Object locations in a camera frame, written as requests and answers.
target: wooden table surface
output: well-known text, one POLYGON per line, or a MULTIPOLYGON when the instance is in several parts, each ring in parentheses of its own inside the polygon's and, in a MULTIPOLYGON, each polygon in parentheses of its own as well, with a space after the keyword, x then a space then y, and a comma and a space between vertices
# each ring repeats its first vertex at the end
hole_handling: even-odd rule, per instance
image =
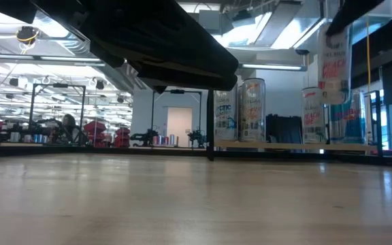
POLYGON ((112 154, 0 158, 0 244, 392 245, 392 168, 112 154))

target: doorway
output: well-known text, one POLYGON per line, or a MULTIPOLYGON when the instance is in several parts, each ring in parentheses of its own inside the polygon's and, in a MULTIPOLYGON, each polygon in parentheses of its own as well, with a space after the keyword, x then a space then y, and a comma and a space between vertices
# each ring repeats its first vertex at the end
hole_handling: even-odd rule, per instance
POLYGON ((179 147, 189 147, 189 137, 186 131, 192 129, 193 109, 192 108, 175 108, 167 109, 167 136, 171 134, 179 137, 179 147))

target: white door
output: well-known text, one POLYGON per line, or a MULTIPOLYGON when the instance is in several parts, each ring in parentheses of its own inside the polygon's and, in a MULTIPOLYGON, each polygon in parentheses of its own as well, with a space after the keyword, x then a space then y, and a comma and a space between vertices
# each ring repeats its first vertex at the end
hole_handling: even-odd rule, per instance
POLYGON ((192 129, 193 109, 192 108, 173 108, 167 109, 167 136, 171 134, 179 137, 179 147, 189 147, 189 137, 186 130, 192 129))

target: wooden shelf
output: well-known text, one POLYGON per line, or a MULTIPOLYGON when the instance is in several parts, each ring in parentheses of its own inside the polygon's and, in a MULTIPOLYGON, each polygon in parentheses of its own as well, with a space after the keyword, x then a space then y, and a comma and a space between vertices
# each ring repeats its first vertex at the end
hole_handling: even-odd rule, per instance
POLYGON ((261 142, 214 142, 215 147, 234 147, 234 148, 264 148, 264 149, 283 149, 283 150, 352 150, 352 151, 371 151, 378 150, 377 146, 363 144, 283 144, 283 143, 261 143, 261 142))

